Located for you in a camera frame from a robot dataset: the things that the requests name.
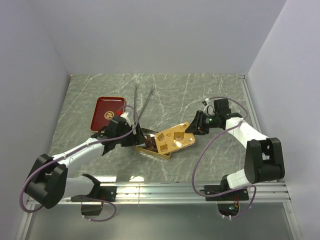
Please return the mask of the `gold tin box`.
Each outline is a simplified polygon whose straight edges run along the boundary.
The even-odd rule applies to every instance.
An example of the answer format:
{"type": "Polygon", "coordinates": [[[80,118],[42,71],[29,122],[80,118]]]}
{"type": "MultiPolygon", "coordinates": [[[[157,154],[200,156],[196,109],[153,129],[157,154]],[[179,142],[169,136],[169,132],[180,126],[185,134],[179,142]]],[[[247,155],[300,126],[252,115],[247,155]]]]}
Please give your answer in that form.
{"type": "Polygon", "coordinates": [[[158,152],[156,142],[155,142],[155,135],[158,133],[158,131],[154,131],[147,128],[141,128],[141,131],[143,136],[146,138],[146,143],[136,145],[135,146],[136,152],[150,155],[153,157],[159,157],[165,160],[169,160],[171,158],[171,153],[161,154],[158,152]]]}

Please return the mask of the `dark chocolate piece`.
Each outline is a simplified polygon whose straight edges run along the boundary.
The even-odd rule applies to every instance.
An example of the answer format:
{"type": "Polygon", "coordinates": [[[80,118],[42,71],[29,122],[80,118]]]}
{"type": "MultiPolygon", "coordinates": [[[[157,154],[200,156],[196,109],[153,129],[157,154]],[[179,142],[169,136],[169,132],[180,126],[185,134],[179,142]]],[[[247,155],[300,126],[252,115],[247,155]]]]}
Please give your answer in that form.
{"type": "Polygon", "coordinates": [[[157,151],[155,138],[153,136],[151,135],[146,136],[145,149],[152,152],[157,151]]]}

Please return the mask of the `grey tin lid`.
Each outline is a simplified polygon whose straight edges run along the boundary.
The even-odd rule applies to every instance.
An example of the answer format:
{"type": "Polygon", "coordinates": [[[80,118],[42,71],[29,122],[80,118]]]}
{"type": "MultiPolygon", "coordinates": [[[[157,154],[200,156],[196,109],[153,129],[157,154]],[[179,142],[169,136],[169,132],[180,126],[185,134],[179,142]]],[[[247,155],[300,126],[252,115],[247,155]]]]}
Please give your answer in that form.
{"type": "Polygon", "coordinates": [[[189,122],[183,122],[158,132],[154,136],[156,148],[162,155],[170,154],[196,143],[193,133],[186,133],[189,122]]]}

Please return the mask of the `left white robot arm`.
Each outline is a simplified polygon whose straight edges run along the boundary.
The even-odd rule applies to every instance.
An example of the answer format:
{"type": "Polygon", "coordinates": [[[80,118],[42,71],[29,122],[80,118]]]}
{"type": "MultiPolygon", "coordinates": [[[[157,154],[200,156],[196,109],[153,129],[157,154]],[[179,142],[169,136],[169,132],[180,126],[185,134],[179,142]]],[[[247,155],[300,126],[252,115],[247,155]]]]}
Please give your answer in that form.
{"type": "Polygon", "coordinates": [[[116,145],[131,147],[146,141],[139,123],[130,125],[126,118],[115,116],[107,126],[71,150],[54,156],[40,155],[21,193],[29,195],[46,209],[53,208],[64,198],[104,201],[108,198],[108,192],[101,187],[99,180],[89,174],[80,177],[70,177],[70,174],[80,166],[109,153],[116,145]]]}

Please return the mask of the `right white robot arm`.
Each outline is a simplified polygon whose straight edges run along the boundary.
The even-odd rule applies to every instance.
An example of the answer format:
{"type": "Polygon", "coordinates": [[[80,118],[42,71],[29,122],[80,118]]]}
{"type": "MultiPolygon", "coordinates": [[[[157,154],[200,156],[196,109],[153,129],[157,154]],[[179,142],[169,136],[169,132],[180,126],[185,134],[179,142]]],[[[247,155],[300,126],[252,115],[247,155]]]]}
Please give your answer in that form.
{"type": "Polygon", "coordinates": [[[232,112],[229,106],[229,102],[232,101],[230,97],[214,96],[212,100],[213,113],[209,115],[198,110],[184,132],[203,136],[209,134],[210,129],[222,129],[222,132],[204,147],[200,156],[203,157],[220,136],[230,134],[245,148],[244,167],[224,176],[218,185],[218,192],[213,194],[204,194],[197,190],[195,185],[197,169],[194,168],[191,176],[194,192],[201,197],[214,199],[223,197],[231,200],[238,191],[254,187],[257,183],[283,179],[286,171],[281,141],[277,137],[268,137],[249,125],[246,121],[249,112],[241,103],[238,106],[245,112],[245,116],[232,112]]]}

